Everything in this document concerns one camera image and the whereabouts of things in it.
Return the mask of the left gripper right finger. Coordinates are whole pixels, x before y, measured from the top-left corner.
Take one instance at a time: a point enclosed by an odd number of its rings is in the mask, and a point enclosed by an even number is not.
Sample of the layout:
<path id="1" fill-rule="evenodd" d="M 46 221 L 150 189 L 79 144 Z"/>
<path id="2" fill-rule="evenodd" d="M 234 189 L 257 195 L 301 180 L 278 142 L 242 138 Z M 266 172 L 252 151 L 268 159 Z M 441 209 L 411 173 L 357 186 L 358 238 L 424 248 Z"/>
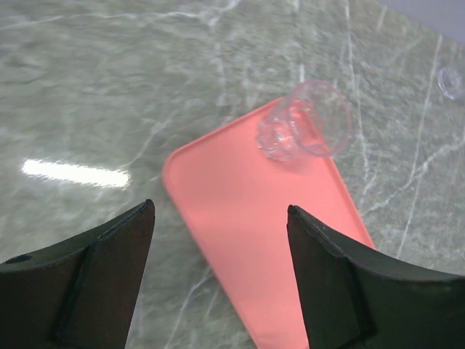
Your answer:
<path id="1" fill-rule="evenodd" d="M 311 348 L 462 348 L 464 277 L 385 255 L 288 208 Z"/>

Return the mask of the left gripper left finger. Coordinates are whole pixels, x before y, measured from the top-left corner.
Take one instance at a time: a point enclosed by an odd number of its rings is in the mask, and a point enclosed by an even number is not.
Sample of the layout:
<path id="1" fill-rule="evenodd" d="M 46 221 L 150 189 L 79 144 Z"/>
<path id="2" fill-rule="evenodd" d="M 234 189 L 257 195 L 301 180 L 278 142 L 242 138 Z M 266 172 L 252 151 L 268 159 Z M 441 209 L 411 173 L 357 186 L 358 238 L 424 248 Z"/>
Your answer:
<path id="1" fill-rule="evenodd" d="M 124 348 L 153 237 L 148 199 L 1 264 L 2 348 Z"/>

